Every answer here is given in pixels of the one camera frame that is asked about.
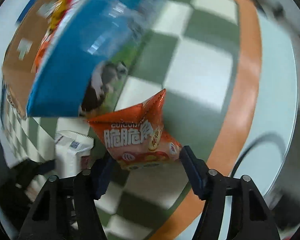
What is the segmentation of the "white plastic packet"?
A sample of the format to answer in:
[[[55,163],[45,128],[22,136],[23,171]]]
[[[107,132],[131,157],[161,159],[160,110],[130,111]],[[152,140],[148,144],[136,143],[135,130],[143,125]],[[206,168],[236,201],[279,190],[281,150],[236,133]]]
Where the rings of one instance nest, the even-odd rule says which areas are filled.
[[[62,130],[55,136],[56,173],[59,178],[73,177],[89,168],[94,139],[77,132]]]

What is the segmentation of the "blue snack packet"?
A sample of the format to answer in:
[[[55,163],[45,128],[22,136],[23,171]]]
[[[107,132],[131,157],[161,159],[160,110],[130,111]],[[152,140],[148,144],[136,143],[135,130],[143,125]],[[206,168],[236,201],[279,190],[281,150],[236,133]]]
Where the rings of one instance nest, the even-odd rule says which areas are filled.
[[[78,116],[93,74],[137,46],[165,0],[79,0],[64,16],[39,65],[29,117]]]

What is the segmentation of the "cardboard box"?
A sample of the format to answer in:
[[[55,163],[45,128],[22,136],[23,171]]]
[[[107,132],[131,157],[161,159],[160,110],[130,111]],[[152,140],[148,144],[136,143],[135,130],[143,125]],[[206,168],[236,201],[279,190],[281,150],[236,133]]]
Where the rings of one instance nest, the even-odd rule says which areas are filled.
[[[57,1],[36,0],[6,50],[2,74],[10,95],[9,102],[21,118],[26,117],[26,105],[35,78],[32,65],[48,27],[46,12]]]

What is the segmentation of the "green checkered table mat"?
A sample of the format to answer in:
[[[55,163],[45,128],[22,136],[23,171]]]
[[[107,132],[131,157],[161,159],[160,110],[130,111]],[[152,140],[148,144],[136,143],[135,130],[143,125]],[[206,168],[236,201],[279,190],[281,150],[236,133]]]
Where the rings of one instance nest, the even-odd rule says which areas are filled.
[[[164,124],[200,159],[229,174],[248,137],[261,72],[261,30],[252,0],[167,0],[130,69],[106,100],[125,108],[166,89]],[[93,134],[82,119],[21,118],[10,106],[7,128],[19,156],[49,160],[55,132]],[[138,172],[114,167],[96,202],[109,239],[176,239],[201,213],[180,164]]]

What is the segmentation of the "orange panda triangle snack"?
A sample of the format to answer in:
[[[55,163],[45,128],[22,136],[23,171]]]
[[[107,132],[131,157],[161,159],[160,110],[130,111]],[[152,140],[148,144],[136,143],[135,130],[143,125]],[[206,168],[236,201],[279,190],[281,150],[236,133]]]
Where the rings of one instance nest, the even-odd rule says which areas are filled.
[[[164,129],[165,96],[163,89],[142,103],[88,120],[122,169],[137,170],[179,159],[182,146]]]

